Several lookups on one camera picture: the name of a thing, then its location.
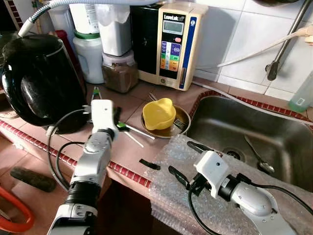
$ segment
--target faucet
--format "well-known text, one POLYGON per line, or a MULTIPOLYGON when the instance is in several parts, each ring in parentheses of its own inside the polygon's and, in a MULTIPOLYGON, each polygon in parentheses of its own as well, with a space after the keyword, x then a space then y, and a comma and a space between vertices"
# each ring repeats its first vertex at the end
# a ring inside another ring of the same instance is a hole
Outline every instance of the faucet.
MULTIPOLYGON (((308 7, 310 6, 311 2, 312 2, 312 0, 305 0, 304 1, 304 3, 302 4, 302 7, 300 8, 300 10, 298 12, 298 15, 294 19, 294 22, 293 22, 288 34, 294 33, 298 29, 298 26, 299 26, 299 24, 300 24, 300 22, 304 16, 305 12, 307 11, 308 7)), ((290 40, 291 39, 284 41, 284 43, 280 47, 275 59, 272 61, 272 63, 270 63, 269 65, 266 65, 265 71, 267 73, 267 78, 269 81, 273 81, 276 79, 278 69, 280 68, 279 65, 280 65, 281 57, 283 56, 290 40)))

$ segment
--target black kettle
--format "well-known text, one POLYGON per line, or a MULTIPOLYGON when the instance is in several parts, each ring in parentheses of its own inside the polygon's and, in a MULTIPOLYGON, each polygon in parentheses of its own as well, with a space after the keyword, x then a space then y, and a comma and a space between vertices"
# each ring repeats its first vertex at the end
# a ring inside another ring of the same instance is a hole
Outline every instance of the black kettle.
MULTIPOLYGON (((25 121, 55 124, 86 104, 77 74, 63 42, 52 35, 29 35, 3 48, 2 84, 7 100, 25 121)), ((69 116, 58 133, 71 133, 87 121, 82 113, 69 116)))

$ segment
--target metal plate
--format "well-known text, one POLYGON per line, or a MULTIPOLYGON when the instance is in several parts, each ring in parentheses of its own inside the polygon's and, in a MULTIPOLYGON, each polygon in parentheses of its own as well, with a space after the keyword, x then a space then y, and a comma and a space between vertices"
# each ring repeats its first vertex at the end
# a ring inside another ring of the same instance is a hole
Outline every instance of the metal plate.
POLYGON ((190 127, 191 119, 189 114, 182 109, 179 106, 174 105, 176 109, 176 118, 178 118, 180 121, 186 123, 186 127, 183 130, 180 130, 177 126, 172 124, 169 128, 163 129, 163 130, 148 130, 145 126, 145 120, 143 119, 143 115, 141 114, 141 124, 145 128, 147 132, 149 132, 151 135, 164 138, 164 139, 169 139, 172 136, 178 135, 178 134, 184 134, 190 127))

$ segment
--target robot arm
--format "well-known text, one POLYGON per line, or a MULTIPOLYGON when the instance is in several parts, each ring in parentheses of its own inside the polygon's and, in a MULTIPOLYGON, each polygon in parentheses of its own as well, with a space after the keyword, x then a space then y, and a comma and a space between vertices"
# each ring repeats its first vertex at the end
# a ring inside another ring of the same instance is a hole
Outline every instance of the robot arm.
POLYGON ((97 217, 96 203, 111 157, 111 143, 118 130, 110 100, 91 102, 92 135, 84 145, 70 181, 68 196, 58 208, 47 235, 92 235, 97 217))
POLYGON ((261 235, 296 235, 279 213, 275 198, 230 175, 226 162, 214 151, 204 151, 194 163, 197 172, 211 186, 211 196, 235 202, 261 235))

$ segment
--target red tile edge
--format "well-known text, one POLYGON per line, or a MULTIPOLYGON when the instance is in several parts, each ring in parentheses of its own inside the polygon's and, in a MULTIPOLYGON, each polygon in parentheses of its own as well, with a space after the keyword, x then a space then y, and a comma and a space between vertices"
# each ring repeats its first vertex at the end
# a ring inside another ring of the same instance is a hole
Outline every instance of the red tile edge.
MULTIPOLYGON (((34 146, 42 149, 43 151, 47 151, 47 145, 33 137, 31 137, 30 135, 24 133, 23 131, 20 131, 18 129, 16 129, 15 127, 11 126, 10 124, 6 123, 5 121, 0 120, 0 127, 4 128, 5 130, 8 130, 9 132, 13 133, 14 135, 18 136, 19 138, 33 144, 34 146)), ((54 148, 50 148, 50 154, 53 157, 56 157, 58 154, 58 151, 54 148)), ((77 161, 75 161, 74 159, 68 157, 67 155, 61 153, 60 154, 60 160, 62 160, 63 162, 66 162, 69 166, 71 167, 76 167, 77 165, 77 161)), ((114 171, 116 171, 117 173, 120 173, 124 176, 126 176, 127 178, 130 178, 131 180, 143 185, 144 187, 149 188, 151 181, 128 170, 127 168, 116 164, 112 161, 109 162, 109 168, 113 169, 114 171)))
MULTIPOLYGON (((225 97, 224 95, 216 92, 216 91, 212 91, 212 90, 208 90, 206 92, 203 92, 201 93, 196 102, 194 103, 191 111, 189 112, 189 115, 190 115, 190 118, 192 119, 194 114, 195 114, 195 111, 197 110, 199 104, 200 104, 200 101, 205 98, 205 97, 208 97, 208 96, 221 96, 221 97, 225 97)), ((256 106, 256 107, 259 107, 261 109, 264 109, 264 110, 268 110, 268 111, 271 111, 271 112, 276 112, 276 113, 279 113, 279 114, 282 114, 282 115, 285 115, 285 116, 289 116, 289 117, 293 117, 293 118, 296 118, 296 119, 300 119, 300 120, 304 120, 304 121, 311 121, 310 119, 308 119, 307 117, 299 114, 299 113, 296 113, 294 111, 291 111, 291 110, 287 110, 287 109, 283 109, 283 108, 280 108, 280 107, 276 107, 276 106, 273 106, 273 105, 269 105, 269 104, 266 104, 266 103, 262 103, 262 102, 259 102, 259 101, 256 101, 256 100, 250 100, 250 99, 246 99, 246 98, 243 98, 243 97, 240 97, 240 96, 236 96, 234 95, 235 98, 247 103, 247 104, 251 104, 253 106, 256 106)), ((313 125, 310 126, 310 125, 307 125, 310 130, 313 131, 313 125)))

